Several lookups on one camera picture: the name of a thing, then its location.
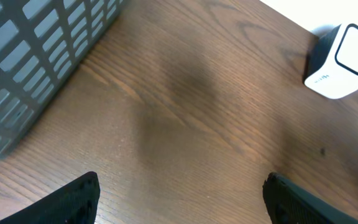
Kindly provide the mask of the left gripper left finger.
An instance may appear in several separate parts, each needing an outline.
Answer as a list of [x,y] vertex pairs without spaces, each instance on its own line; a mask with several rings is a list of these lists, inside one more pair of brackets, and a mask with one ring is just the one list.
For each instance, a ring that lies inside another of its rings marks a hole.
[[98,175],[87,172],[0,224],[94,224],[99,198]]

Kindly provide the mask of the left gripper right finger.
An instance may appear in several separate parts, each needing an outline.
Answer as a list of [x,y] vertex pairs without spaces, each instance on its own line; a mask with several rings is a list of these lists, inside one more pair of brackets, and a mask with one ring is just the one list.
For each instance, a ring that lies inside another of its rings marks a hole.
[[358,220],[271,172],[263,186],[263,199],[273,224],[356,224]]

